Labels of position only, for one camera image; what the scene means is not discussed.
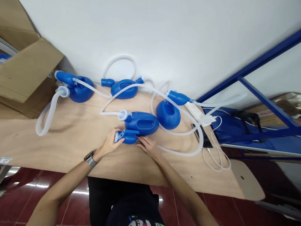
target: smartphone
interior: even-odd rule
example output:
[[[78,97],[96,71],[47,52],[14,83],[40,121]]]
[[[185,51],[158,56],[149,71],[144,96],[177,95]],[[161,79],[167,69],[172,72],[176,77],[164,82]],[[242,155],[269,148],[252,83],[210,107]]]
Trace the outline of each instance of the smartphone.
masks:
[[[203,137],[204,137],[204,144],[203,144],[203,147],[204,147],[204,148],[213,148],[213,146],[212,146],[212,144],[211,144],[209,138],[207,137],[207,134],[205,133],[203,127],[202,127],[202,126],[200,126],[200,127],[201,127],[201,129],[202,129]],[[198,141],[200,141],[200,135],[198,134],[198,130],[196,130],[194,133],[195,133],[195,135],[197,136]]]

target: person's left hand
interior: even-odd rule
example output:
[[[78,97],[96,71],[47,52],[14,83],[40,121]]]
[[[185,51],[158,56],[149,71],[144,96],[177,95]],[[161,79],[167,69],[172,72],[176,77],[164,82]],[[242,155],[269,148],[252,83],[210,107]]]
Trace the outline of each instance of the person's left hand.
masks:
[[[95,162],[99,162],[102,157],[114,151],[124,142],[125,139],[122,138],[117,143],[114,143],[115,133],[117,131],[121,131],[121,130],[119,128],[114,128],[111,132],[109,132],[106,139],[104,140],[103,145],[95,151],[93,155],[93,160]]]

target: blue metal frame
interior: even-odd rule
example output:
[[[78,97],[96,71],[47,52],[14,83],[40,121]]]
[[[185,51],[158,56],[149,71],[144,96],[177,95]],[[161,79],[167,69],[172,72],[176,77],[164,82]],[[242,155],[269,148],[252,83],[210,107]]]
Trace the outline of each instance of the blue metal frame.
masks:
[[[241,157],[231,157],[232,159],[255,159],[255,160],[295,160],[301,161],[301,157],[272,157],[272,156],[245,156],[243,149],[238,149]]]
[[[288,127],[294,128],[298,124],[283,111],[282,108],[278,107],[273,101],[266,98],[258,89],[251,85],[245,78],[237,78],[248,90],[250,90],[261,102],[267,106],[275,115],[277,115]]]
[[[210,97],[214,96],[215,94],[219,93],[220,91],[224,90],[228,86],[232,85],[233,83],[237,82],[238,77],[245,77],[251,72],[255,71],[256,69],[260,68],[261,66],[265,65],[266,63],[270,62],[272,59],[276,58],[277,56],[281,55],[285,51],[291,49],[295,45],[301,42],[301,29],[294,33],[293,35],[289,36],[284,41],[280,42],[278,45],[274,46],[256,60],[252,61],[250,64],[230,76],[230,78],[223,81],[221,84],[213,88],[211,91],[197,99],[197,102],[204,102],[205,100],[209,99]]]
[[[242,136],[234,136],[230,138],[219,139],[219,143],[233,143],[233,142],[243,142],[252,140],[269,139],[276,137],[286,137],[301,135],[301,126],[299,126],[289,115],[287,115],[281,108],[275,105],[275,103],[264,96],[259,90],[257,90],[251,83],[249,83],[245,76],[265,65],[269,61],[273,60],[277,56],[281,55],[285,51],[291,49],[295,45],[301,42],[301,29],[286,38],[260,57],[252,61],[250,64],[230,76],[230,78],[223,81],[221,84],[213,88],[211,91],[200,97],[197,102],[204,102],[210,97],[216,95],[223,89],[229,87],[237,81],[240,81],[247,89],[249,89],[263,104],[265,104],[275,115],[277,115],[289,128],[281,129],[277,131],[268,131],[257,134],[247,134]]]

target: hand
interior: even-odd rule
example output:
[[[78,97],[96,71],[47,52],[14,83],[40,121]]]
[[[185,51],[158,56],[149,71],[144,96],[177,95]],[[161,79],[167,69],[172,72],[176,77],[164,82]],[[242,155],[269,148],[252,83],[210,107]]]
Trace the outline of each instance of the hand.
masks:
[[[103,145],[95,151],[93,155],[93,160],[95,162],[99,162],[102,157],[114,151],[124,142],[125,139],[122,138],[117,143],[114,143],[115,133],[117,131],[121,131],[121,130],[119,128],[114,128],[111,132],[109,132],[106,139],[104,140]]]
[[[137,146],[142,148],[151,158],[157,160],[162,157],[161,151],[157,148],[156,141],[148,137],[138,137],[138,140],[140,140],[142,144],[138,143]]]

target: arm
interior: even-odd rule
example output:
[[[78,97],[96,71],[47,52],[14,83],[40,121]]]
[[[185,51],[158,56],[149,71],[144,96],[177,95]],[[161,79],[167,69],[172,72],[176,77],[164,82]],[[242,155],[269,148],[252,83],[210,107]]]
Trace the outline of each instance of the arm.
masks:
[[[217,222],[215,221],[201,198],[162,156],[161,151],[157,148],[156,142],[148,137],[138,137],[138,139],[143,145],[140,143],[137,144],[137,146],[142,148],[150,157],[152,157],[156,161],[197,225],[218,226]]]
[[[99,162],[106,154],[114,151],[120,146],[124,139],[114,143],[115,132],[120,129],[113,129],[106,137],[103,145],[98,148],[93,155],[93,160]],[[82,161],[65,176],[63,176],[55,185],[53,185],[41,198],[32,213],[27,226],[44,225],[53,226],[56,224],[56,217],[61,204],[90,173],[92,168],[86,161]]]

